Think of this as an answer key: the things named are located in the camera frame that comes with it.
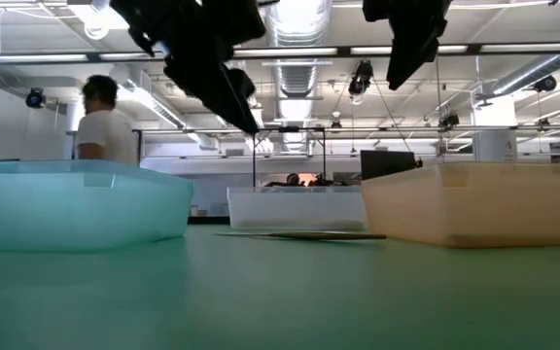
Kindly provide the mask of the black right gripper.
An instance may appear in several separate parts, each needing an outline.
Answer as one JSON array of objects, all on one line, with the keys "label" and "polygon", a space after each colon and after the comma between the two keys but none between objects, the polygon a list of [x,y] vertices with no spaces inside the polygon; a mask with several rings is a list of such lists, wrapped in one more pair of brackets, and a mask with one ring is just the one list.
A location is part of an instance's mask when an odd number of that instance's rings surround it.
[{"label": "black right gripper", "polygon": [[425,62],[434,61],[451,4],[452,0],[362,1],[365,20],[387,20],[393,32],[386,76],[389,89],[397,90]]}]

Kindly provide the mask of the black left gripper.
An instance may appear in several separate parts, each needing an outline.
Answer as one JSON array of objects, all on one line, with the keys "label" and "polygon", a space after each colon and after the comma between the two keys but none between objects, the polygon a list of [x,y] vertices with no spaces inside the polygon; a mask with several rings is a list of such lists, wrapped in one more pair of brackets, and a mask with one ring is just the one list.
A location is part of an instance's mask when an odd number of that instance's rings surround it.
[{"label": "black left gripper", "polygon": [[[160,47],[166,58],[187,52],[204,61],[226,62],[233,47],[265,35],[256,0],[111,0],[128,24],[133,42],[147,55]],[[186,95],[244,132],[258,132],[248,98],[256,88],[239,68],[165,64],[164,74]]]}]

